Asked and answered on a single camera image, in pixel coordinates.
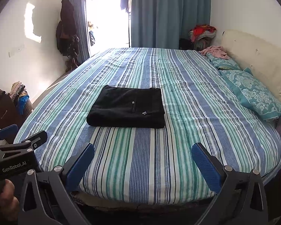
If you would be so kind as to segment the left hand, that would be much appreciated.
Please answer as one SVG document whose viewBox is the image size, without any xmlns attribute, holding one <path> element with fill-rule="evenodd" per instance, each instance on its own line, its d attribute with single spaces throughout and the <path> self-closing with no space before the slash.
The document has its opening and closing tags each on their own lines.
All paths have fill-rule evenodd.
<svg viewBox="0 0 281 225">
<path fill-rule="evenodd" d="M 18 220 L 19 201 L 14 196 L 14 184 L 8 179 L 5 179 L 5 185 L 0 194 L 0 213 L 8 221 Z"/>
</svg>

